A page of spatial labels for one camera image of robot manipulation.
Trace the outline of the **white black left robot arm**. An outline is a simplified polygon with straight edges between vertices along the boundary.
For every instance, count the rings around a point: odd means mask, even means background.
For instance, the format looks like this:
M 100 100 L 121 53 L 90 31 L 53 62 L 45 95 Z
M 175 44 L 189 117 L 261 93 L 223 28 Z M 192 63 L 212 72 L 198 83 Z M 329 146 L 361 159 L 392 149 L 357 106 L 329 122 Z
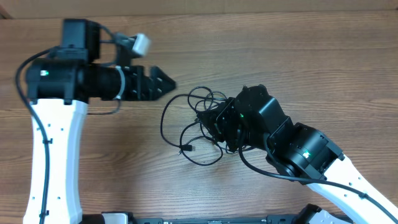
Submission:
M 80 138 L 91 98 L 103 101 L 155 101 L 176 83 L 160 68 L 131 63 L 146 55 L 150 39 L 110 33 L 115 59 L 99 63 L 105 26 L 65 19 L 58 46 L 28 58 L 17 70 L 27 91 L 20 97 L 32 117 L 33 155 L 30 197 L 24 223 L 81 223 L 78 191 Z

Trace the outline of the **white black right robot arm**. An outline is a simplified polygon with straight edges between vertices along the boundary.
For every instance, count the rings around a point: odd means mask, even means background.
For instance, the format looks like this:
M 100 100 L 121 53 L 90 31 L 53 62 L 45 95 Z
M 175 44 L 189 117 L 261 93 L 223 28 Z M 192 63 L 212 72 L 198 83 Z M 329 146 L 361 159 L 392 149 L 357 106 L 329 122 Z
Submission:
M 323 132 L 293 123 L 264 85 L 245 86 L 197 118 L 251 170 L 306 185 L 355 223 L 397 223 L 397 207 L 343 150 Z

